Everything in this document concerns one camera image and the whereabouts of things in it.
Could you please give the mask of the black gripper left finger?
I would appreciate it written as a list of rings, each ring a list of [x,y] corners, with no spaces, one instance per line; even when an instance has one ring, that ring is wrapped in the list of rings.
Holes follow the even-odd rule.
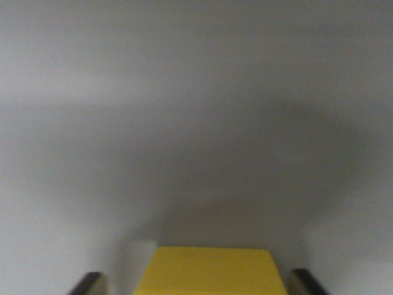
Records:
[[[106,276],[102,272],[88,272],[68,293],[69,295],[106,295]]]

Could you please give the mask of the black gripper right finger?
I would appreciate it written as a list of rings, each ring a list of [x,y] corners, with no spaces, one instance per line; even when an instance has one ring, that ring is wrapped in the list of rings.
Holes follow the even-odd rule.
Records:
[[[288,287],[290,295],[328,295],[308,269],[292,269]]]

